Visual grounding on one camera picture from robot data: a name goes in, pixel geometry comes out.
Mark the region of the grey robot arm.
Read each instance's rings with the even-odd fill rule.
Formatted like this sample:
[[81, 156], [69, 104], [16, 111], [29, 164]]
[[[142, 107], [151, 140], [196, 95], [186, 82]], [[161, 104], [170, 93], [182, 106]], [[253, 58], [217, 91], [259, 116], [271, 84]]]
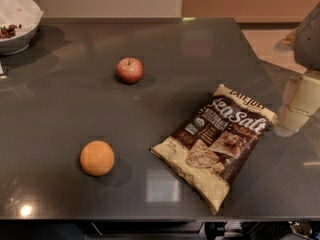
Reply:
[[320, 70], [320, 2], [297, 28], [294, 59], [307, 69]]

